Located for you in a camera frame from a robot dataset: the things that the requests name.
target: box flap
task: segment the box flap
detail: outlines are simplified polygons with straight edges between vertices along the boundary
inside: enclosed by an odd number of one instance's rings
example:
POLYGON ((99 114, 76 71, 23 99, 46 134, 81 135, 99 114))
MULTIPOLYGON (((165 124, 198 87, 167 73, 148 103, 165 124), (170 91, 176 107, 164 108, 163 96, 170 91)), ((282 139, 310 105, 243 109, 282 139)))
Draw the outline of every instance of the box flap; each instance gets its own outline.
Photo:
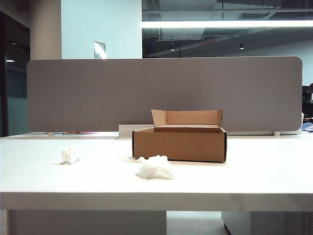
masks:
POLYGON ((166 111, 152 109, 152 118, 155 126, 166 125, 166 111))
POLYGON ((151 110, 155 127, 163 125, 218 125, 223 111, 163 111, 151 110))

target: fluorescent light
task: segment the fluorescent light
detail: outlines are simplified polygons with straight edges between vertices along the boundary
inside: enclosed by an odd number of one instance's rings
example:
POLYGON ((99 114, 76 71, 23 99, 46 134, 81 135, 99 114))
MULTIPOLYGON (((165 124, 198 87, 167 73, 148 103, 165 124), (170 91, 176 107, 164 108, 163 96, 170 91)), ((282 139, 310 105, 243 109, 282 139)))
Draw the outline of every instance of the fluorescent light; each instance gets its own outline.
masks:
POLYGON ((144 21, 142 28, 313 27, 313 21, 144 21))

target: white desk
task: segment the white desk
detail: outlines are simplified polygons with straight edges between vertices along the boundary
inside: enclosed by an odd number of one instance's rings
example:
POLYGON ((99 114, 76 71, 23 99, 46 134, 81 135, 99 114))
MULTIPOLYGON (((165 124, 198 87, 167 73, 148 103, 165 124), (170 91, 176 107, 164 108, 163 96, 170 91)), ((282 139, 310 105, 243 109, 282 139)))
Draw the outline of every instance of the white desk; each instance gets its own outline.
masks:
POLYGON ((313 134, 229 137, 225 164, 172 162, 174 180, 136 177, 131 140, 0 146, 4 210, 313 211, 313 134), (83 160, 61 165, 67 146, 83 160))

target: cardboard box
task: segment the cardboard box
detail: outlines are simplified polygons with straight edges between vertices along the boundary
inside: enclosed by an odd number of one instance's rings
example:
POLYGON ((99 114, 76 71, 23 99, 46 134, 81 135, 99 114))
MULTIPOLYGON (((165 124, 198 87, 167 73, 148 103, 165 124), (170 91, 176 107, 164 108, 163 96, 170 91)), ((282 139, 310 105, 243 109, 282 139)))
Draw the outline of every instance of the cardboard box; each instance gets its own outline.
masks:
POLYGON ((222 110, 152 110, 155 127, 133 131, 133 157, 225 162, 227 133, 220 127, 222 115, 222 110))

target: gray desk divider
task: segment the gray desk divider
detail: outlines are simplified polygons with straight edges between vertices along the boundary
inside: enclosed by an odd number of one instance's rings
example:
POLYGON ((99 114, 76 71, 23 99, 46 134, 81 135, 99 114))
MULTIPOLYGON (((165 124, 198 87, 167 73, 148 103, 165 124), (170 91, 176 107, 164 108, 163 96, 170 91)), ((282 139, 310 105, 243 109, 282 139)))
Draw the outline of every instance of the gray desk divider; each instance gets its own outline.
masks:
POLYGON ((230 132, 301 125, 297 57, 33 60, 27 65, 32 131, 117 131, 152 124, 151 109, 223 109, 230 132))

